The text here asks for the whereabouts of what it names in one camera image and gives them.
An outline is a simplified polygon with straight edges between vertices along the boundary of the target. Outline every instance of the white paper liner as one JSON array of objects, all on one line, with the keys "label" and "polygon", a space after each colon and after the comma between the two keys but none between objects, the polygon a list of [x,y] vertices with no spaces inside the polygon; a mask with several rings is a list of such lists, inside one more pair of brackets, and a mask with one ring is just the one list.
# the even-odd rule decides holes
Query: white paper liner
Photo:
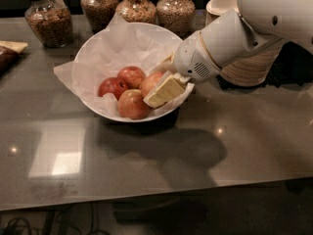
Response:
[{"label": "white paper liner", "polygon": [[128,23],[115,14],[106,29],[92,36],[79,50],[75,61],[54,68],[58,79],[93,112],[122,122],[141,122],[160,118],[178,108],[190,95],[185,93],[164,106],[152,110],[143,119],[120,117],[112,94],[98,97],[100,83],[126,66],[138,66],[146,75],[171,53],[181,39],[171,31],[148,23]]}]

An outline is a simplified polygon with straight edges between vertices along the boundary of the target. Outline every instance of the spice jar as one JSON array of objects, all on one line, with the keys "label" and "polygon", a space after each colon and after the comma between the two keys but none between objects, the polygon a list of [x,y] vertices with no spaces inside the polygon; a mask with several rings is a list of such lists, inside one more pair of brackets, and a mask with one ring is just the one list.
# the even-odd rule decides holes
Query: spice jar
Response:
[{"label": "spice jar", "polygon": [[116,7],[116,12],[126,21],[155,24],[157,8],[149,0],[123,0]]},{"label": "spice jar", "polygon": [[156,4],[159,25],[180,37],[188,34],[195,11],[196,6],[192,0],[158,0]]},{"label": "spice jar", "polygon": [[94,33],[104,29],[112,19],[119,0],[80,0],[80,5]]},{"label": "spice jar", "polygon": [[63,0],[30,1],[25,19],[44,46],[57,48],[72,42],[71,14]]}]

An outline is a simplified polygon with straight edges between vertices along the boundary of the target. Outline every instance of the food item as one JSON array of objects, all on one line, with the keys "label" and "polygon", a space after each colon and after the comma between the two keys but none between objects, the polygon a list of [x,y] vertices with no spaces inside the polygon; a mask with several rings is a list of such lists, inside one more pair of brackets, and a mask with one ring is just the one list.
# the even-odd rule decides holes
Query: food item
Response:
[{"label": "food item", "polygon": [[12,66],[26,46],[23,42],[0,41],[0,72]]},{"label": "food item", "polygon": [[192,0],[158,0],[156,12],[159,25],[184,37],[191,28],[196,6]]},{"label": "food item", "polygon": [[117,102],[117,108],[122,118],[131,119],[146,118],[151,110],[144,102],[139,89],[130,89],[123,92]]},{"label": "food item", "polygon": [[147,76],[147,78],[140,84],[139,89],[143,94],[143,97],[146,97],[148,93],[157,85],[158,81],[162,78],[163,72],[157,71]]},{"label": "food item", "polygon": [[146,79],[146,74],[139,67],[124,67],[121,69],[117,77],[124,80],[129,89],[138,89],[140,84]]},{"label": "food item", "polygon": [[112,19],[118,0],[81,0],[81,8],[93,32],[104,29]]},{"label": "food item", "polygon": [[155,88],[144,98],[144,102],[152,108],[158,108],[183,94],[189,78],[179,73],[167,71]]},{"label": "food item", "polygon": [[98,96],[103,97],[107,93],[112,93],[118,100],[120,95],[128,90],[126,82],[118,77],[109,77],[102,81],[98,89]]},{"label": "food item", "polygon": [[129,23],[155,24],[157,19],[156,5],[149,0],[123,0],[116,12]]},{"label": "food item", "polygon": [[47,47],[62,47],[72,41],[71,14],[67,8],[35,10],[26,16],[26,20]]}]

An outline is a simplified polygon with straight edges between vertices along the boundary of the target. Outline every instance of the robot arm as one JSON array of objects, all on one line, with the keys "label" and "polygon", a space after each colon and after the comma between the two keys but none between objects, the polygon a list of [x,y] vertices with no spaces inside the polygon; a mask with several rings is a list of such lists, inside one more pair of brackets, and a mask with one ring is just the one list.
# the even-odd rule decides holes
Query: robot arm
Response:
[{"label": "robot arm", "polygon": [[203,82],[288,41],[313,54],[313,0],[238,0],[238,7],[183,41],[173,62],[178,72]]}]

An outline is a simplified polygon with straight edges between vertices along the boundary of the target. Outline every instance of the red apple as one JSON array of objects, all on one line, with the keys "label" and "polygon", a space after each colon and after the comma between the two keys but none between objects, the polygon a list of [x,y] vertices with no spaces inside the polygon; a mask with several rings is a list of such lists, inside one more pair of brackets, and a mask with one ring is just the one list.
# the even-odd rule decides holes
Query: red apple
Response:
[{"label": "red apple", "polygon": [[124,67],[118,72],[117,77],[123,79],[129,89],[138,89],[146,74],[139,67]]},{"label": "red apple", "polygon": [[162,78],[163,72],[157,71],[147,76],[147,78],[141,83],[139,89],[143,94],[143,97],[146,97],[148,93],[156,86],[158,81]]},{"label": "red apple", "polygon": [[127,83],[118,77],[109,77],[102,81],[98,89],[98,96],[103,97],[107,93],[114,94],[118,100],[120,95],[128,90]]},{"label": "red apple", "polygon": [[144,102],[138,89],[126,90],[121,94],[117,108],[122,118],[142,119],[148,116],[150,107]]}]

